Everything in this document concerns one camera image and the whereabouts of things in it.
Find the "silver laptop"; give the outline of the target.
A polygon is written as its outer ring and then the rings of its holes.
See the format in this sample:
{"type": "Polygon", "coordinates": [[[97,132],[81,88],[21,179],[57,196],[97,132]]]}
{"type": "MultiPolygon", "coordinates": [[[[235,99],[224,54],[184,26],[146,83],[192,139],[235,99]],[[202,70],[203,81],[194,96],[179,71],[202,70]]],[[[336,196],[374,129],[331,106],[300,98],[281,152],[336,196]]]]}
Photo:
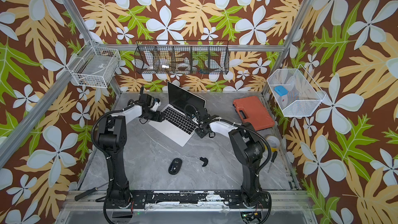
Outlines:
{"type": "Polygon", "coordinates": [[[195,110],[204,108],[206,100],[170,82],[167,83],[167,93],[169,103],[161,111],[165,120],[150,121],[149,125],[183,147],[197,129],[187,115],[193,115],[195,110]]]}

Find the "black mouse battery cover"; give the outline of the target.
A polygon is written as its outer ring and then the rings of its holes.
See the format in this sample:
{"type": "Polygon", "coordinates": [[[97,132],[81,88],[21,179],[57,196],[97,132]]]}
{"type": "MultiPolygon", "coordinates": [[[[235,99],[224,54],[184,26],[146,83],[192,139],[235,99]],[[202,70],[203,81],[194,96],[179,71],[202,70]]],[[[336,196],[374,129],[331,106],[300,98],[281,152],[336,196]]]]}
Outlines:
{"type": "Polygon", "coordinates": [[[202,161],[202,167],[206,167],[208,165],[208,159],[205,157],[200,157],[200,161],[202,161]]]}

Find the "black wireless mouse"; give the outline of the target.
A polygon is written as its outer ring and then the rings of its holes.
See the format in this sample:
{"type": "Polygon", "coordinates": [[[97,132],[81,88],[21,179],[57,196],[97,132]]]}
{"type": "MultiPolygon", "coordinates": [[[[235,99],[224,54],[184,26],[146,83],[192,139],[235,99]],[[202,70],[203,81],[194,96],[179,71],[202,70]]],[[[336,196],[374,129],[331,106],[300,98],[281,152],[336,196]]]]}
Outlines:
{"type": "Polygon", "coordinates": [[[180,158],[173,159],[168,169],[169,174],[176,175],[180,171],[181,166],[182,160],[180,158]]]}

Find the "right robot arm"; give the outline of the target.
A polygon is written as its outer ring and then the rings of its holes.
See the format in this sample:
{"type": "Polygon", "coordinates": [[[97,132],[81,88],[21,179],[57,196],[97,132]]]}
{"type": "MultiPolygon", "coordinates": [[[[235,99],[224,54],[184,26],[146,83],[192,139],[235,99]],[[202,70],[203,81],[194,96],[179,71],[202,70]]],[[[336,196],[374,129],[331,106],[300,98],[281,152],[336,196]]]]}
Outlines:
{"type": "Polygon", "coordinates": [[[243,182],[241,185],[240,203],[246,207],[255,207],[265,196],[261,189],[259,175],[260,171],[271,160],[271,147],[268,141],[260,135],[250,123],[238,124],[221,118],[218,115],[210,115],[205,108],[196,108],[187,104],[183,112],[195,126],[195,132],[203,138],[210,138],[221,134],[230,139],[234,154],[242,165],[243,182]]]}

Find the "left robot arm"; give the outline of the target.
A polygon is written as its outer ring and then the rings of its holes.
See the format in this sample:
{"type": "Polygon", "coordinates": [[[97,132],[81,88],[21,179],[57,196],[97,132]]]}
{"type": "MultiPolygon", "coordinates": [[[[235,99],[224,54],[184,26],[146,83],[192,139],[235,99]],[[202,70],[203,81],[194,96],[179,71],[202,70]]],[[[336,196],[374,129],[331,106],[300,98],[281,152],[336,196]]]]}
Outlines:
{"type": "Polygon", "coordinates": [[[135,119],[164,121],[164,114],[158,111],[160,105],[158,98],[144,93],[144,88],[141,88],[137,100],[130,99],[126,107],[105,113],[93,125],[92,143],[105,156],[108,170],[105,205],[126,208],[132,204],[123,158],[127,124],[135,119]]]}

